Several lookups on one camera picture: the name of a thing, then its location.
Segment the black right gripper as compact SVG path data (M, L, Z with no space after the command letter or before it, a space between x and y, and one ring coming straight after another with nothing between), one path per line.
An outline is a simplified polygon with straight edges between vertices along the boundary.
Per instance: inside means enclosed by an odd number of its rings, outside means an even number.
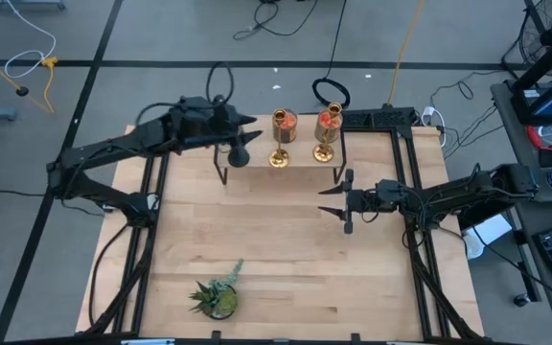
M319 206L318 209L344 219L344 233L353 233L352 213L393 213L403 201L403 185L394 180L381 180L373 189L353 188L354 171L347 169L344 184L319 192L320 195L339 195L345 193L345 211Z

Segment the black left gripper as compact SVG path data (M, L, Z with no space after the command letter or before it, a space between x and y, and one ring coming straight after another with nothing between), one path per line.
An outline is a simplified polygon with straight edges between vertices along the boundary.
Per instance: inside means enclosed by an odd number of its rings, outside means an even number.
M239 132L239 127L257 118L239 114L233 105L210 103L199 96L181 97L169 110L168 120L168 136L178 147L245 146L263 133Z

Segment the black candlestick holder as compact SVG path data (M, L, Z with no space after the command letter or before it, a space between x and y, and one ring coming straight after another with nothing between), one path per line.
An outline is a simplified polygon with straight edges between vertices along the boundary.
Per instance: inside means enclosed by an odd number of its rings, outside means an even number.
M234 168L241 168L248 164L250 156L245 148L245 132L240 129L237 136L230 141L230 150L227 161Z

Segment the gold candlestick holder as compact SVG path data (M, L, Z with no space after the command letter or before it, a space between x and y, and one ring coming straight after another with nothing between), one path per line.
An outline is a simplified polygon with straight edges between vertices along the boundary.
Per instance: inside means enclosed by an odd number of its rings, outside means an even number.
M272 115L272 132L277 142L276 150L273 151L268 159L273 168L284 168L288 165L288 154L282 149L282 124L287 117L283 108L276 109Z
M339 112L342 114L342 105L340 103L330 103L325 109L329 109L331 112ZM331 146L331 143L319 142L319 144L314 147L312 154L318 162L327 163L334 158L334 149Z

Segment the candle jar with orange wax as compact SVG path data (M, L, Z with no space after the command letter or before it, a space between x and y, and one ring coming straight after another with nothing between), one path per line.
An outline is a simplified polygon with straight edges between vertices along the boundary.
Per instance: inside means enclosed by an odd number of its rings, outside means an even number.
M282 144L288 144L296 138L297 114L287 108L278 108L272 115L272 136Z
M315 138L321 143L333 143L339 138L342 122L341 113L331 112L329 109L322 110L317 117Z

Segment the wooden shelf riser black legs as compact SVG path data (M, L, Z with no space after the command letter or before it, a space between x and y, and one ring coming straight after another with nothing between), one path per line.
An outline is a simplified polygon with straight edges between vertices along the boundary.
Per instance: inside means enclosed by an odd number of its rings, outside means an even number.
M296 138L282 149L289 153L289 163L284 168L274 168L268 158L277 149L277 141L272 135L272 117L260 115L257 121L243 127L244 132L261 130L263 133L248 143L249 162L242 168L235 168L228 162L230 148L219 146L214 150L213 163L223 185L234 179L261 179L266 181L297 182L317 177L321 185L337 184L347 164L344 133L331 143L334 157L329 162L319 162L314 158L313 149L319 144L314 137L316 115L299 115Z

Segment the black perforated power box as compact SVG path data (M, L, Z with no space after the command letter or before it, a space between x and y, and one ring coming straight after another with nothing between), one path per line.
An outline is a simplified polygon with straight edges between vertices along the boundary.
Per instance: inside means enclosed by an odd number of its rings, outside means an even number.
M410 126L415 122L413 107L345 110L343 127L347 131L375 130L384 127Z

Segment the white box on floor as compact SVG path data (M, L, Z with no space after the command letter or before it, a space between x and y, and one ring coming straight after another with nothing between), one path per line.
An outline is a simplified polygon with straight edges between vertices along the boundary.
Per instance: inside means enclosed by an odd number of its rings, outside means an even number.
M487 244L498 240L506 233L512 230L512 225L502 215L496 215L488 218L463 231L463 240L465 242L466 254L468 260L479 258Z

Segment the potted green succulent plant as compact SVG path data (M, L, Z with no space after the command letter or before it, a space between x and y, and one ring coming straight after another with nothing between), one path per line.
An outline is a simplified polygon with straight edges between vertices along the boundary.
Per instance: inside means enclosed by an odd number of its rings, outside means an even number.
M244 259L238 259L224 279L211 279L207 284L196 281L197 290L189 295L189 298L195 301L190 311L200 312L217 321L231 317L239 306L239 296L234 285L238 281L243 264Z

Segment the side table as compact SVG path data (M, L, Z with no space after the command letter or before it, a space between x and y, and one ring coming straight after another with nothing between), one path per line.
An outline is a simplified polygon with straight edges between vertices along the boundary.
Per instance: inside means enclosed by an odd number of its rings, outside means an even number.
M552 188L546 182L546 174L549 172L549 169L543 169L540 166L538 151L528 139L526 126L518 121L517 114L511 103L512 93L508 84L492 84L490 91L517 161L529 167L531 174L539 185L540 190L536 194L536 202L552 202Z

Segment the grey keyboard table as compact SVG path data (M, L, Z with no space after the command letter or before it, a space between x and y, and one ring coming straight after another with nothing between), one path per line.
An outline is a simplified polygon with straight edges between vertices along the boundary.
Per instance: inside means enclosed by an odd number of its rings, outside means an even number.
M552 230L552 202L524 202L515 206L515 241L521 254L518 266L525 277L524 296L532 302L545 302L552 311L552 272L541 256L534 236Z

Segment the black floor fan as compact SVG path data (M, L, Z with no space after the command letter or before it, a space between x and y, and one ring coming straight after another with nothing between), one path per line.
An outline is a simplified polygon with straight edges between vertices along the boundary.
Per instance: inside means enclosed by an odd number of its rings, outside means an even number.
M514 64L507 61L518 49L522 64L531 67L552 48L552 0L523 0L524 17L517 38L501 57L499 66L517 77Z

